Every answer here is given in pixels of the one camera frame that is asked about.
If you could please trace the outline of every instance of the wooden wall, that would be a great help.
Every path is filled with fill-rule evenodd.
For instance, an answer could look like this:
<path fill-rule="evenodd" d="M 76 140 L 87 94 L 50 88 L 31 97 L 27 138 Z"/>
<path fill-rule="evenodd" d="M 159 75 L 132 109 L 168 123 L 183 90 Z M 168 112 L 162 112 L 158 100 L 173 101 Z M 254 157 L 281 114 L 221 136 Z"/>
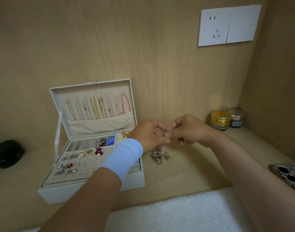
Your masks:
<path fill-rule="evenodd" d="M 53 150 L 49 88 L 86 81 L 131 78 L 138 121 L 237 106 L 255 41 L 198 48 L 200 12 L 266 1 L 0 0 L 0 141 Z"/>
<path fill-rule="evenodd" d="M 295 0 L 269 0 L 239 105 L 248 128 L 295 159 Z"/>

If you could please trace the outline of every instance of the light blue sleeve cuff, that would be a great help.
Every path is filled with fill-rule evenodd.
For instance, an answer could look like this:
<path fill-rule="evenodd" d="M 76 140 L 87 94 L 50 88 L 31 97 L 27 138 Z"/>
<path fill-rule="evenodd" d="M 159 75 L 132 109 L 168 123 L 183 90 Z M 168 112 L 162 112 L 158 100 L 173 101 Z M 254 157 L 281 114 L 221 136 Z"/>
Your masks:
<path fill-rule="evenodd" d="M 141 143 L 132 138 L 121 141 L 100 166 L 115 172 L 122 180 L 122 184 L 130 168 L 143 154 Z"/>

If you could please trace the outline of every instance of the open lid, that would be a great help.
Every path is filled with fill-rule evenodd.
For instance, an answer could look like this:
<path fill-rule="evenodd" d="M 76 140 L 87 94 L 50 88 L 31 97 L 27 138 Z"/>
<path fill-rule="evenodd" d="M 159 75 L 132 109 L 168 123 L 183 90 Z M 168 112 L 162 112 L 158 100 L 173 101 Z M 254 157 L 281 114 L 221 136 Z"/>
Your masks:
<path fill-rule="evenodd" d="M 69 140 L 129 131 L 137 124 L 129 78 L 54 87 L 50 92 L 59 113 L 56 157 L 61 123 Z"/>

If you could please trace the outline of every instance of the white jewelry box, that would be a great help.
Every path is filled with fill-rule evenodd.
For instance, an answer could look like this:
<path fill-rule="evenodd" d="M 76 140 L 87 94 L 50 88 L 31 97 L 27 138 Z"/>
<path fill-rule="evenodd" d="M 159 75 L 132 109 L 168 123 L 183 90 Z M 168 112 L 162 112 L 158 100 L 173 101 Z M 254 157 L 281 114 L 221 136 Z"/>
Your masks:
<path fill-rule="evenodd" d="M 49 204 L 54 204 L 65 202 L 74 195 L 115 148 L 122 138 L 122 132 L 134 129 L 137 118 L 129 78 L 54 87 L 50 92 L 59 113 L 55 163 L 38 192 Z M 61 123 L 69 140 L 59 153 Z M 100 140 L 110 139 L 113 134 L 116 135 L 114 145 L 100 147 Z M 103 152 L 101 156 L 95 154 L 99 147 Z M 58 169 L 62 164 L 68 167 Z M 144 186 L 140 157 L 130 169 L 121 191 Z"/>

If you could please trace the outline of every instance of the hand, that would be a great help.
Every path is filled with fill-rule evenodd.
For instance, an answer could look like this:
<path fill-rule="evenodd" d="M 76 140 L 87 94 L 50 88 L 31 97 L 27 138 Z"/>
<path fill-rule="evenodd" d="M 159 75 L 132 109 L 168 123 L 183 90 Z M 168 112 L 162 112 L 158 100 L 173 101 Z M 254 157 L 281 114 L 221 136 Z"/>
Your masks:
<path fill-rule="evenodd" d="M 160 144 L 170 143 L 170 139 L 164 137 L 157 128 L 166 131 L 166 127 L 159 121 L 145 120 L 138 124 L 128 137 L 140 142 L 143 153 L 146 153 Z"/>
<path fill-rule="evenodd" d="M 205 124 L 193 115 L 184 115 L 175 119 L 166 129 L 165 137 L 178 138 L 181 145 L 199 142 L 204 147 L 209 147 L 214 136 L 220 131 Z"/>

